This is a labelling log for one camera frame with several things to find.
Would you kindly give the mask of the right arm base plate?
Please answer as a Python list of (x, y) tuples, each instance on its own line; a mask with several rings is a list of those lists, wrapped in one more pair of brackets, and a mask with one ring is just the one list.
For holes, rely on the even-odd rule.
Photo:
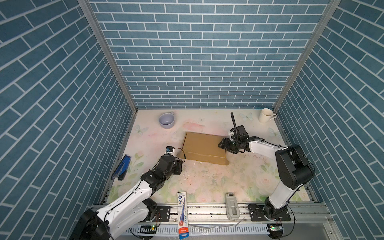
[(263, 222), (263, 221), (282, 221), (290, 222), (291, 216), (288, 211), (288, 207), (285, 206), (281, 209), (275, 209), (270, 205), (257, 205), (249, 204), (248, 210), (250, 213), (252, 222)]

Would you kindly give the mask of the brown cardboard box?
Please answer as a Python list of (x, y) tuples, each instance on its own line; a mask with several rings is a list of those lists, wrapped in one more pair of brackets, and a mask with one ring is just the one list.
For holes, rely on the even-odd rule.
[(179, 156), (186, 156), (191, 161), (228, 166), (227, 152), (219, 147), (223, 139), (222, 136), (187, 132)]

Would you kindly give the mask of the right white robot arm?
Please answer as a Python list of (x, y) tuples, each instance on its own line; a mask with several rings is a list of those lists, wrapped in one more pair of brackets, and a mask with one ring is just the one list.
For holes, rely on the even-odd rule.
[(232, 154), (249, 152), (276, 161), (280, 181), (266, 198), (264, 206), (265, 216), (269, 219), (284, 212), (292, 196), (315, 176), (315, 167), (299, 145), (286, 147), (251, 137), (243, 125), (232, 128), (229, 137), (222, 139), (218, 147)]

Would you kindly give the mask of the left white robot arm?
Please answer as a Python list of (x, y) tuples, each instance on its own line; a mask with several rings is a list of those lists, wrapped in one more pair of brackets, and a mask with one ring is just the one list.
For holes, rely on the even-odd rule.
[(115, 240), (133, 225), (155, 219), (158, 204), (151, 196), (173, 175), (182, 173), (183, 161), (166, 153), (124, 195), (103, 208), (86, 210), (77, 222), (71, 240)]

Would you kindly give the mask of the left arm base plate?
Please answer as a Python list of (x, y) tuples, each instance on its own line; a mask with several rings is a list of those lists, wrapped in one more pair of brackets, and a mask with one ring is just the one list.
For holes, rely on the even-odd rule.
[(169, 222), (171, 216), (171, 206), (157, 206), (156, 210), (149, 210), (147, 216), (144, 218), (142, 223), (151, 223), (155, 222)]

